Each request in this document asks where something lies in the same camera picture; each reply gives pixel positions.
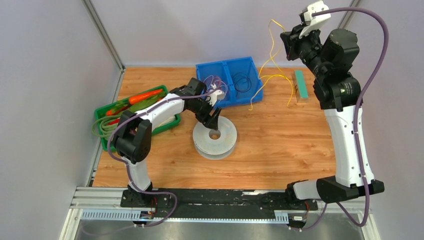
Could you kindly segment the white perforated cable spool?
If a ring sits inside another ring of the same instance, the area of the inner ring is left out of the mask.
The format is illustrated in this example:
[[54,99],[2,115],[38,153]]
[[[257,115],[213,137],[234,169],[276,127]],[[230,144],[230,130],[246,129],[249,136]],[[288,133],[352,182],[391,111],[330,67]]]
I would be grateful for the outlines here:
[[206,128],[198,122],[192,132],[196,151],[209,160],[221,160],[235,149],[238,133],[234,123],[226,117],[218,118],[218,130]]

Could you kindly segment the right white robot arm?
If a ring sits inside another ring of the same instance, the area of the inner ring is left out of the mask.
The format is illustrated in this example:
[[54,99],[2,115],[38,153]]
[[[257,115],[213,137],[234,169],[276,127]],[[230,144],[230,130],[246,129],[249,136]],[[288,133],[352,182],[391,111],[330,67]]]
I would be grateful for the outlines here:
[[305,200],[336,203],[384,192],[384,183],[375,179],[371,170],[365,146],[357,147],[355,141],[355,136],[363,140],[362,109],[357,106],[361,85],[350,73],[360,52],[357,35],[335,29],[321,42],[319,30],[307,36],[300,34],[301,29],[296,26],[281,33],[280,38],[287,59],[301,60],[314,75],[313,92],[330,129],[336,172],[333,176],[289,183],[286,205],[296,210]]

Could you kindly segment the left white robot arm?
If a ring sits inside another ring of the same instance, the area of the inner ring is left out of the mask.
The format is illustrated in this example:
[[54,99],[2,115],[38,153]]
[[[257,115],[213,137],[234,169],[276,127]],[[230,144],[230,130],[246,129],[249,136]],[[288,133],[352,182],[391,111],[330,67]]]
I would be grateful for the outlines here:
[[146,161],[153,130],[168,118],[186,110],[194,113],[204,127],[217,130],[221,108],[215,105],[224,94],[221,85],[219,77],[211,82],[211,89],[203,81],[191,78],[188,84],[172,89],[157,103],[137,112],[126,110],[120,117],[107,144],[114,146],[119,155],[116,160],[125,164],[128,186],[135,191],[133,200],[140,207],[148,207],[153,201],[153,184]]

